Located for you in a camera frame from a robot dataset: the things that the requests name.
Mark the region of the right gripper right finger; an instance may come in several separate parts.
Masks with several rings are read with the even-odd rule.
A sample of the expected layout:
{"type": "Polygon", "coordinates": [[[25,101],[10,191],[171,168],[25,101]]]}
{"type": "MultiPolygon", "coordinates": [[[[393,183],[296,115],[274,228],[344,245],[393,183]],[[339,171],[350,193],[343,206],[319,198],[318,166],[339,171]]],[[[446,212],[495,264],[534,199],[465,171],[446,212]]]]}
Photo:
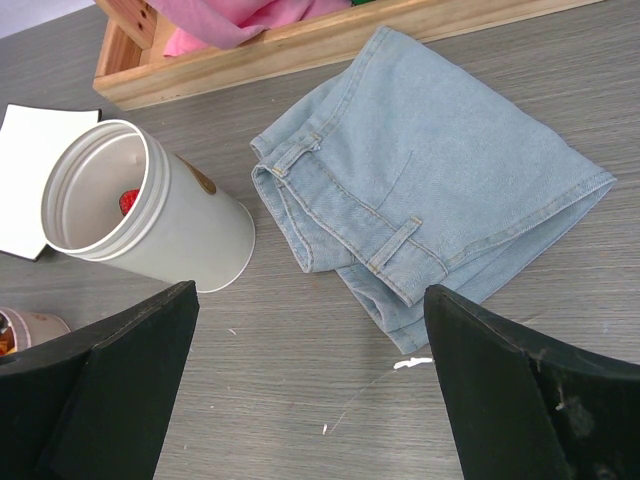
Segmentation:
{"type": "Polygon", "coordinates": [[[636,479],[639,367],[564,343],[447,289],[424,317],[467,479],[636,479]]]}

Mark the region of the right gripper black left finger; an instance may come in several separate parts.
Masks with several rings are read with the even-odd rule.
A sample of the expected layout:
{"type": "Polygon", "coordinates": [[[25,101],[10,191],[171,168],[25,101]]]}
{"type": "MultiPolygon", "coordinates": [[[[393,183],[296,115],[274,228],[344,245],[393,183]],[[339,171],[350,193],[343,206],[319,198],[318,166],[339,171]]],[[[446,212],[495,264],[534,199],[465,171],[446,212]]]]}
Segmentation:
{"type": "Polygon", "coordinates": [[[2,478],[153,478],[198,312],[184,281],[2,357],[2,478]]]}

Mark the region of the pink metal bowl container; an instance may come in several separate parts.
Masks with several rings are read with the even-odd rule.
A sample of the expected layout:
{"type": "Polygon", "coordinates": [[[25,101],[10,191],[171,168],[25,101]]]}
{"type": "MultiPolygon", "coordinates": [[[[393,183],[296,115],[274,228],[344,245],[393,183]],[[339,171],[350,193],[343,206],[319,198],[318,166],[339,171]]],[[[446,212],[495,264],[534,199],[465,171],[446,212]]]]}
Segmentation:
{"type": "Polygon", "coordinates": [[[15,339],[13,353],[43,344],[70,332],[69,326],[53,314],[18,311],[2,307],[2,319],[8,321],[13,331],[15,339]]]}

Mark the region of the food pieces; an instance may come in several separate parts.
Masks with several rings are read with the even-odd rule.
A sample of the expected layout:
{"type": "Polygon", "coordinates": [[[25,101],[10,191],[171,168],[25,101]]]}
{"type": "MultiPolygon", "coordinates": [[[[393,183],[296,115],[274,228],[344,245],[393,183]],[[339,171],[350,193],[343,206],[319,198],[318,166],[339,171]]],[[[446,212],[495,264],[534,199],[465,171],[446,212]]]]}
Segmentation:
{"type": "Polygon", "coordinates": [[[1,320],[0,331],[0,355],[5,356],[13,353],[15,350],[15,339],[13,331],[6,319],[1,320]]]}

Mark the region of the tall white cylinder container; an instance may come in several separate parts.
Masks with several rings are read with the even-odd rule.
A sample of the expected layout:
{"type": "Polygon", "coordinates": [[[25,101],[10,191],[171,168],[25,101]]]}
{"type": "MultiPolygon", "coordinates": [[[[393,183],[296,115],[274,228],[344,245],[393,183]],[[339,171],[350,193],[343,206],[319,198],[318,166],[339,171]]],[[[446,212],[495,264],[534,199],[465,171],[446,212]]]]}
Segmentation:
{"type": "Polygon", "coordinates": [[[62,153],[44,187],[41,224],[55,250],[201,293],[234,282],[255,247],[244,205],[143,129],[107,120],[62,153]],[[123,217],[119,197],[139,189],[123,217]]]}

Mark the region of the blue denim shorts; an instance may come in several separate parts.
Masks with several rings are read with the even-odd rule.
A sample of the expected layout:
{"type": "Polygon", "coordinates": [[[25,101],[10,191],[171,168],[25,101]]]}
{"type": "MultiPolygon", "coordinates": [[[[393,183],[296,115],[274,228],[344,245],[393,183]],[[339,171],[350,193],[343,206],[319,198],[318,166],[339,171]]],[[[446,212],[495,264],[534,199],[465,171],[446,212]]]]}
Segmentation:
{"type": "Polygon", "coordinates": [[[388,27],[251,146],[256,191],[300,268],[336,272],[403,354],[428,342],[428,287],[486,300],[615,182],[388,27]]]}

